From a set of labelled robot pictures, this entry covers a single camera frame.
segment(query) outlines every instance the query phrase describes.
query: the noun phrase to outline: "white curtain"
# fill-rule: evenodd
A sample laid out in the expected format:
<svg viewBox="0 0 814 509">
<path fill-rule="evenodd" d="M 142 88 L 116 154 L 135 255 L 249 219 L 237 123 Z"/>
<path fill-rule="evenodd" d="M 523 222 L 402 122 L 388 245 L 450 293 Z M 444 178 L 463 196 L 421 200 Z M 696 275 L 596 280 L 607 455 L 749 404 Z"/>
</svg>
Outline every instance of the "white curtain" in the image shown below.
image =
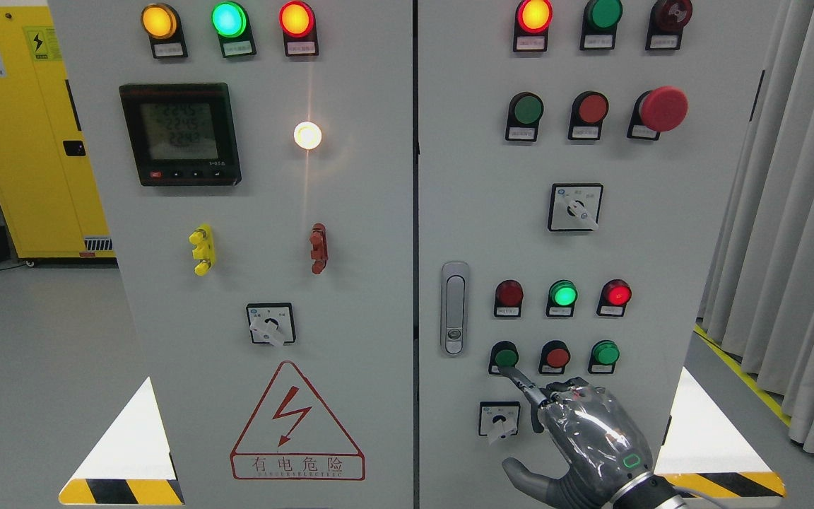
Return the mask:
<svg viewBox="0 0 814 509">
<path fill-rule="evenodd" d="M 701 316 L 814 453 L 814 1 L 782 2 L 765 70 Z"/>
</svg>

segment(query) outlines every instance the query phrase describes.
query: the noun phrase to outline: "red indicator light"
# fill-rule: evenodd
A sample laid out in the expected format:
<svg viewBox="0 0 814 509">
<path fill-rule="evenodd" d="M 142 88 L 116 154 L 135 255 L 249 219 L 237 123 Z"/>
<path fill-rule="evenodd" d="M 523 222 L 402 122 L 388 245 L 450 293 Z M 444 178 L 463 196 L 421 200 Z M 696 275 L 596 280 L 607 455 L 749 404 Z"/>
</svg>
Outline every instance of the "red indicator light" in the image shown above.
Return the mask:
<svg viewBox="0 0 814 509">
<path fill-rule="evenodd" d="M 552 368 L 563 368 L 568 364 L 569 361 L 571 361 L 571 354 L 569 354 L 569 352 L 566 350 L 558 348 L 549 351 L 548 355 L 545 357 L 545 361 Z"/>
<path fill-rule="evenodd" d="M 495 299 L 505 307 L 516 308 L 523 302 L 523 286 L 513 279 L 501 281 L 495 288 Z"/>
<path fill-rule="evenodd" d="M 607 115 L 608 101 L 601 94 L 591 94 L 579 104 L 579 119 L 588 124 L 599 123 Z"/>
<path fill-rule="evenodd" d="M 552 3 L 549 0 L 523 0 L 517 9 L 517 22 L 524 32 L 545 32 L 552 23 Z"/>
<path fill-rule="evenodd" d="M 680 32 L 692 19 L 690 0 L 659 0 L 655 5 L 655 25 L 665 32 Z"/>
<path fill-rule="evenodd" d="M 602 295 L 612 306 L 623 306 L 624 304 L 630 302 L 632 292 L 630 292 L 630 286 L 626 283 L 626 281 L 615 279 L 614 281 L 608 281 L 608 284 L 605 284 L 605 288 L 602 290 Z"/>
<path fill-rule="evenodd" d="M 316 16 L 313 14 L 313 9 L 305 2 L 293 0 L 281 7 L 278 12 L 278 24 L 287 35 L 303 37 L 316 26 Z"/>
<path fill-rule="evenodd" d="M 676 87 L 658 87 L 639 104 L 643 125 L 655 132 L 665 132 L 681 125 L 688 110 L 687 94 Z"/>
</svg>

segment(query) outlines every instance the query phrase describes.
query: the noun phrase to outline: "warning triangle sign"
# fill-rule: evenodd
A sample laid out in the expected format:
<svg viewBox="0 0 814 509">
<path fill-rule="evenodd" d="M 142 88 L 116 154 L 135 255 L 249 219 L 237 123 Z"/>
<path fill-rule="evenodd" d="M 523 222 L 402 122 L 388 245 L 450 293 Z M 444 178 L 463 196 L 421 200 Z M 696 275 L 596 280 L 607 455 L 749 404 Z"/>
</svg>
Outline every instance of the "warning triangle sign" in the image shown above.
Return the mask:
<svg viewBox="0 0 814 509">
<path fill-rule="evenodd" d="M 291 361 L 278 364 L 230 460 L 235 479 L 365 479 L 362 451 Z"/>
</svg>

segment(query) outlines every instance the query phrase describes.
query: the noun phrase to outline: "illuminated white light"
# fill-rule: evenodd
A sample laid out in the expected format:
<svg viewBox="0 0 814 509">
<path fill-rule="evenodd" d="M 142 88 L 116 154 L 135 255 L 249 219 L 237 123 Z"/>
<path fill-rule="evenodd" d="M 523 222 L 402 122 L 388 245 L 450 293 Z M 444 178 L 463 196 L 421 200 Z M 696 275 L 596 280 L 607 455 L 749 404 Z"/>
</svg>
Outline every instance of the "illuminated white light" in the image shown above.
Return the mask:
<svg viewBox="0 0 814 509">
<path fill-rule="evenodd" d="M 322 129 L 313 122 L 301 122 L 294 128 L 294 141 L 298 147 L 312 151 L 322 142 Z"/>
</svg>

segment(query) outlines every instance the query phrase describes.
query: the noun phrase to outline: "gray floor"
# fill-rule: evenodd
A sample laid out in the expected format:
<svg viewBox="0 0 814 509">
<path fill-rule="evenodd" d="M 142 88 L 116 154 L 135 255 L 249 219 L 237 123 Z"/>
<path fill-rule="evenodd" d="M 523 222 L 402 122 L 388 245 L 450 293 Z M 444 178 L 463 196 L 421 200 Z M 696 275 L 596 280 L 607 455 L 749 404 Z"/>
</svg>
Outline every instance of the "gray floor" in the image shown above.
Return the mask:
<svg viewBox="0 0 814 509">
<path fill-rule="evenodd" d="M 814 508 L 814 455 L 699 339 L 687 367 L 781 474 L 781 507 Z M 61 507 L 59 490 L 145 376 L 116 268 L 0 273 L 0 508 Z"/>
</svg>

